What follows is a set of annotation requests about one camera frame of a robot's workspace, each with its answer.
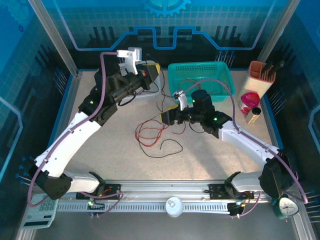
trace gear logo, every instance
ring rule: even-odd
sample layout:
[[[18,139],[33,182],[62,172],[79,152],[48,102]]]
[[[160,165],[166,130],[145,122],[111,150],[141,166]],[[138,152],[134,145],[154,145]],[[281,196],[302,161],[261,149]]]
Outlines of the gear logo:
[[[179,14],[181,10],[186,9],[186,5],[191,3],[191,0],[140,0],[144,5],[144,10],[149,10],[150,14],[155,14],[157,17],[168,15],[173,17],[174,14]]]

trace small bottle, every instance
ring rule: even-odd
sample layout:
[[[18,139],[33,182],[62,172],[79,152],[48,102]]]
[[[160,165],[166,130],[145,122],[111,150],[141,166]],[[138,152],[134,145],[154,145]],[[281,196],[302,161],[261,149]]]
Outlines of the small bottle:
[[[253,124],[260,116],[260,113],[261,113],[261,109],[259,107],[254,107],[245,117],[245,121],[248,124]]]

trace pen holder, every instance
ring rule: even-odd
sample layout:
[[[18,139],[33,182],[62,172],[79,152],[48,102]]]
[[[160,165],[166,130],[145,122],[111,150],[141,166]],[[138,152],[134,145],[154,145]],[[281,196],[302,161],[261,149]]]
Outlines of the pen holder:
[[[261,71],[265,65],[266,63],[260,61],[252,61],[250,63],[246,79],[238,95],[239,97],[250,92],[257,93],[260,99],[263,97],[266,91],[276,80],[275,73],[268,77],[273,65],[261,75]]]

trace calculator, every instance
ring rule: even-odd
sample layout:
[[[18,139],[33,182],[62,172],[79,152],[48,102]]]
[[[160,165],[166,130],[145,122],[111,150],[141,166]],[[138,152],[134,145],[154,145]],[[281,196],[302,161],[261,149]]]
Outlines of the calculator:
[[[35,194],[32,197],[32,204],[36,204],[44,199],[46,194]],[[58,200],[48,199],[36,207],[27,206],[24,218],[21,222],[22,229],[43,229],[50,227],[56,216]]]

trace bottle cap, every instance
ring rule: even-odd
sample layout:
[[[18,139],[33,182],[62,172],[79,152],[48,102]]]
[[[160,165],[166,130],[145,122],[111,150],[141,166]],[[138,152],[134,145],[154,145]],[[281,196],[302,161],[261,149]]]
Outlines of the bottle cap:
[[[260,115],[261,114],[261,109],[259,107],[254,107],[252,109],[252,114],[253,115]]]
[[[165,203],[165,210],[170,217],[176,218],[184,211],[183,202],[178,197],[170,197]]]

